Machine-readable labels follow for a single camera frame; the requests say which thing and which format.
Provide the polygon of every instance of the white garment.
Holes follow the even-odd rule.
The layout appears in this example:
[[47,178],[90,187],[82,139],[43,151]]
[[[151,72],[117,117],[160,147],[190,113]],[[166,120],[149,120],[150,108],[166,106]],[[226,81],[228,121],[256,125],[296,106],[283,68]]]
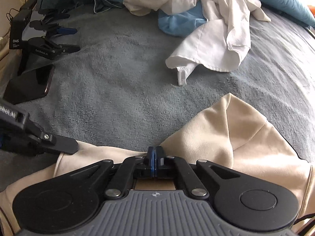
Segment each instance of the white garment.
[[[198,64],[219,72],[235,70],[250,49],[250,11],[257,11],[254,16],[259,20],[270,21],[260,8],[259,0],[201,0],[201,3],[207,23],[193,31],[165,61],[167,67],[178,70],[179,85],[186,84],[187,77]],[[132,14],[143,16],[151,9],[157,11],[160,8],[167,14],[183,12],[191,8],[193,2],[124,0],[123,4]]]

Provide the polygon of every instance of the orange object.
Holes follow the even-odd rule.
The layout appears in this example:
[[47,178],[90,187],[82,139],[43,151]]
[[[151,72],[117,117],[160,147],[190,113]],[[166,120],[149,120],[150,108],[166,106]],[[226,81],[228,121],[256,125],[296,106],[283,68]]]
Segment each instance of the orange object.
[[312,5],[308,5],[308,8],[311,10],[312,14],[313,14],[314,17],[315,17],[315,7],[312,6]]

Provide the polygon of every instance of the crosshair logo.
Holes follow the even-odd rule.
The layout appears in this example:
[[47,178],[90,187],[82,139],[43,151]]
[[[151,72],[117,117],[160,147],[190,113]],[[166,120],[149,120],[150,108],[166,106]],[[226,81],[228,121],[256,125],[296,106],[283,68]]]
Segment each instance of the crosshair logo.
[[158,197],[158,196],[160,196],[160,195],[161,195],[161,194],[158,193],[158,192],[155,192],[155,193],[152,194],[152,196],[154,196],[155,198]]

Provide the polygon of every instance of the gray panel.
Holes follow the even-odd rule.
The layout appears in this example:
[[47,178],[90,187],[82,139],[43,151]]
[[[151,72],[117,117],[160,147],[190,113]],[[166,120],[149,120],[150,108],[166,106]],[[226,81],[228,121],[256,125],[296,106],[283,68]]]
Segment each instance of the gray panel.
[[[40,234],[22,230],[18,236]],[[243,236],[258,235],[219,218],[206,201],[193,200],[182,190],[130,191],[122,200],[107,201],[85,226],[62,236]],[[263,235],[295,234],[289,229]]]

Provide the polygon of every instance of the smartphone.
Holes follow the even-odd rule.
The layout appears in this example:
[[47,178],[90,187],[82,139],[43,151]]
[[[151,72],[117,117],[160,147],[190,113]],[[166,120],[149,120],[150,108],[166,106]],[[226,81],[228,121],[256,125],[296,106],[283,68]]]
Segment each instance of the smartphone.
[[54,68],[54,65],[43,66],[11,79],[3,99],[15,105],[43,98],[48,94]]

